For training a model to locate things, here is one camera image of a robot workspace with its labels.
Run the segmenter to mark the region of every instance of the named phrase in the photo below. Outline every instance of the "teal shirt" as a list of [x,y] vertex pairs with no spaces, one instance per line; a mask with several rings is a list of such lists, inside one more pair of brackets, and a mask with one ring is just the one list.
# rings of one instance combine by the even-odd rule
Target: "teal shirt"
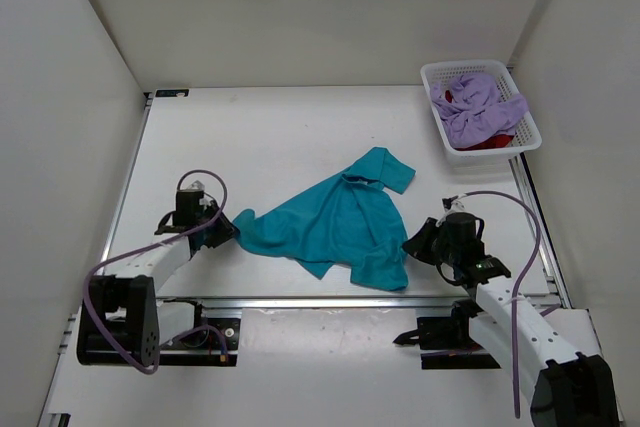
[[407,240],[387,187],[404,193],[415,170],[374,147],[348,169],[256,218],[245,210],[233,221],[238,243],[259,255],[296,259],[322,278],[335,263],[351,266],[351,282],[381,290],[407,287]]

